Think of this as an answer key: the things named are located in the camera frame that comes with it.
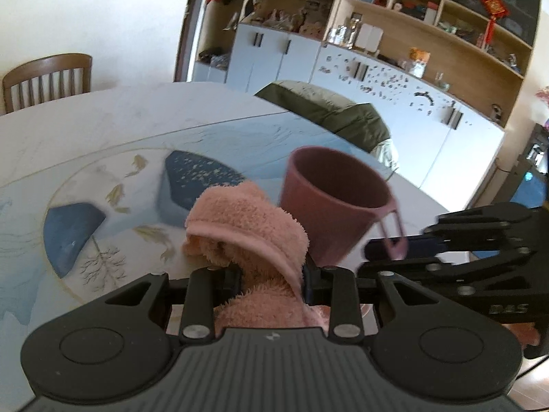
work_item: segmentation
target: wooden floor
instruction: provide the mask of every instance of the wooden floor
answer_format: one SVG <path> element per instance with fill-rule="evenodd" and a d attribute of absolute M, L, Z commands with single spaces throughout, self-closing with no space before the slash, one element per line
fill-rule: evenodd
<path fill-rule="evenodd" d="M 509 396 L 525 410 L 549 410 L 549 359 L 528 371 L 543 359 L 525 359 L 517 381 L 509 393 Z"/>

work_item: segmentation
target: red ornament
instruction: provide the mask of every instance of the red ornament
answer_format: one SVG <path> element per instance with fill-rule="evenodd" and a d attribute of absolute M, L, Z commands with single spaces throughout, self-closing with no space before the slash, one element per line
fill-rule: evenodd
<path fill-rule="evenodd" d="M 496 20 L 507 17 L 510 12 L 503 4 L 503 0 L 481 0 L 481 2 L 484 5 L 484 8 L 486 8 L 488 14 L 490 15 L 490 22 L 488 23 L 488 27 L 486 28 L 486 34 L 484 36 L 485 44 L 489 45 L 492 43 L 493 29 L 495 27 Z"/>
<path fill-rule="evenodd" d="M 547 106 L 549 107 L 549 87 L 545 87 L 545 88 L 540 89 L 536 93 L 536 96 L 537 96 L 538 99 L 541 99 L 543 102 L 545 102 L 547 104 Z"/>

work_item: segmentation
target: mug handle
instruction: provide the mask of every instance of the mug handle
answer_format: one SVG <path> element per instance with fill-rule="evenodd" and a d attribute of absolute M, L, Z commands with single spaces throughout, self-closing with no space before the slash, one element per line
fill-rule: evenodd
<path fill-rule="evenodd" d="M 393 241 L 389 238 L 387 230 L 385 229 L 385 225 L 383 224 L 383 218 L 387 218 L 387 216 L 391 213 L 394 213 L 396 215 L 396 224 L 399 227 L 400 238 L 396 242 L 396 244 L 393 244 Z M 391 260 L 403 260 L 408 254 L 408 239 L 404 232 L 404 226 L 402 225 L 402 219 L 400 218 L 399 210 L 394 208 L 390 210 L 383 218 L 379 218 L 378 221 L 379 225 L 381 226 L 383 235 L 385 236 L 383 238 L 383 244 L 385 245 L 387 255 L 391 258 Z"/>

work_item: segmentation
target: green cushion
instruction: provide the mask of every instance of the green cushion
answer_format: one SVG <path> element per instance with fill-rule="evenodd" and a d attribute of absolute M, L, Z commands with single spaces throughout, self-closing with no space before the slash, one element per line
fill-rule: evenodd
<path fill-rule="evenodd" d="M 372 104 L 356 104 L 326 88 L 279 81 L 267 85 L 256 96 L 324 127 L 368 153 L 391 137 Z"/>

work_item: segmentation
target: door frame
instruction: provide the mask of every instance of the door frame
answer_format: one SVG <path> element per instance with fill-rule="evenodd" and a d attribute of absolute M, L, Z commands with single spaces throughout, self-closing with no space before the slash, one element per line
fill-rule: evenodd
<path fill-rule="evenodd" d="M 186 82 L 203 0 L 187 0 L 175 63 L 174 82 Z"/>

